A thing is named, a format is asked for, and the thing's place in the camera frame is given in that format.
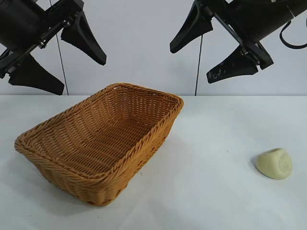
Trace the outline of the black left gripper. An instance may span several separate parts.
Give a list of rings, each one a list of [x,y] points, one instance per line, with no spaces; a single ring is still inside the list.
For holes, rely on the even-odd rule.
[[[9,84],[40,89],[62,95],[64,84],[46,71],[30,53],[45,48],[61,29],[61,39],[83,51],[100,65],[106,54],[95,39],[82,0],[59,0],[47,10],[34,0],[0,2],[0,43],[6,50],[0,56],[0,77],[21,64],[9,76]]]

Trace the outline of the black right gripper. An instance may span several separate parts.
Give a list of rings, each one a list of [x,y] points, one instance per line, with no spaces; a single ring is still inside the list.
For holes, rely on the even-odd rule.
[[[194,39],[213,30],[212,18],[229,32],[239,46],[207,72],[208,83],[254,75],[273,59],[262,39],[295,18],[294,0],[195,0],[177,35],[170,43],[172,54]]]

